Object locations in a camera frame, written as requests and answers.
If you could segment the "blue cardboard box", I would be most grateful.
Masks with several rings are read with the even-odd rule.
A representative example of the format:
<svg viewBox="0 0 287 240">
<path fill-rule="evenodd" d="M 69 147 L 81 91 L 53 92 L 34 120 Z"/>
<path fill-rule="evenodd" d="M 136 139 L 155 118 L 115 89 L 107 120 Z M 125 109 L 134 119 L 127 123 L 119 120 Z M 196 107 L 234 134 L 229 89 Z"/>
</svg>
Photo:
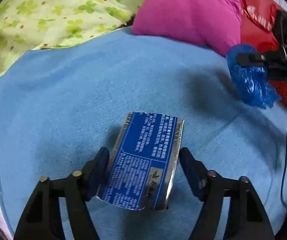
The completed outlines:
<svg viewBox="0 0 287 240">
<path fill-rule="evenodd" d="M 130 112 L 110 154 L 98 198 L 128 210 L 165 210 L 172 191 L 184 120 Z"/>
</svg>

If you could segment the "red gift bag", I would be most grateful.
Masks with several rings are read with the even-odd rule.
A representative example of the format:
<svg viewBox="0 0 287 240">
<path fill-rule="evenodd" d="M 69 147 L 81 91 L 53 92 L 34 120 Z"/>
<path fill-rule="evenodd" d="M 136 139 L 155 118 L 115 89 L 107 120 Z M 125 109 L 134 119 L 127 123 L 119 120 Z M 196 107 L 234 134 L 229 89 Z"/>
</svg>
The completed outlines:
<svg viewBox="0 0 287 240">
<path fill-rule="evenodd" d="M 255 47 L 259 53 L 278 50 L 276 35 L 272 33 L 278 10 L 283 8 L 273 0 L 242 0 L 241 42 Z M 287 81 L 270 81 L 270 84 L 287 105 Z"/>
</svg>

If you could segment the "blue fleece blanket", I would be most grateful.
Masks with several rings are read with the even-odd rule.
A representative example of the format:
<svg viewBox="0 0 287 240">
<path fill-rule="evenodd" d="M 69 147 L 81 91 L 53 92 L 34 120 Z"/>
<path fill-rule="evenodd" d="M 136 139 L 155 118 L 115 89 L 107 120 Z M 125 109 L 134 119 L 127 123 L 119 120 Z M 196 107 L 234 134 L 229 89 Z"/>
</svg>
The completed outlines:
<svg viewBox="0 0 287 240">
<path fill-rule="evenodd" d="M 188 239 L 202 208 L 180 165 L 168 206 L 175 124 L 181 146 L 225 178 L 250 179 L 274 232 L 287 201 L 287 109 L 246 105 L 226 59 L 128 28 L 30 50 L 0 77 L 0 205 L 11 232 L 40 177 L 80 170 L 102 147 L 115 174 L 87 203 L 101 239 Z"/>
</svg>

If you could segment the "magenta pillow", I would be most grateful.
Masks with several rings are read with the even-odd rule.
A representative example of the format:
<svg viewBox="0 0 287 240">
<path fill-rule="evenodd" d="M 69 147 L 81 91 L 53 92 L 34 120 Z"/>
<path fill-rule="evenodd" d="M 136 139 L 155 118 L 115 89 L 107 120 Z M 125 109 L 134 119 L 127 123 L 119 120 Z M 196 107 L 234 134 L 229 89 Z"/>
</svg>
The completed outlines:
<svg viewBox="0 0 287 240">
<path fill-rule="evenodd" d="M 240 6 L 241 0 L 145 0 L 132 32 L 208 46 L 225 56 L 240 44 Z"/>
</svg>

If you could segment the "green clover quilt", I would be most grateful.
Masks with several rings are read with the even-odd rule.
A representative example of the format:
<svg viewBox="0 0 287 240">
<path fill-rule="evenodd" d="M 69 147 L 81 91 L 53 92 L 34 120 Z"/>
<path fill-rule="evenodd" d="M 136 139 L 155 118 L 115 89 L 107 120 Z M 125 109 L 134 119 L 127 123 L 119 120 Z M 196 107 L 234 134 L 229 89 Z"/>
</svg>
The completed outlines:
<svg viewBox="0 0 287 240">
<path fill-rule="evenodd" d="M 26 51 L 69 48 L 127 25 L 144 0 L 2 0 L 0 77 Z"/>
</svg>

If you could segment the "blue plastic bag ball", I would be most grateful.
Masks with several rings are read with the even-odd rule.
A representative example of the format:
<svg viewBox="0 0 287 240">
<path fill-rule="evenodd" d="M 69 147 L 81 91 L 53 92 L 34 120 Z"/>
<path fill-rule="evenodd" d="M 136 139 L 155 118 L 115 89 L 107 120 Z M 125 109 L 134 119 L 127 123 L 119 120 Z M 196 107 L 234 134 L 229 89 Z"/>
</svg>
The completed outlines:
<svg viewBox="0 0 287 240">
<path fill-rule="evenodd" d="M 237 63 L 239 53 L 256 53 L 255 47 L 249 44 L 233 46 L 226 55 L 231 81 L 235 85 L 240 99 L 247 105 L 261 109 L 272 108 L 280 100 L 276 89 L 267 80 L 267 70 L 264 67 L 246 66 Z"/>
</svg>

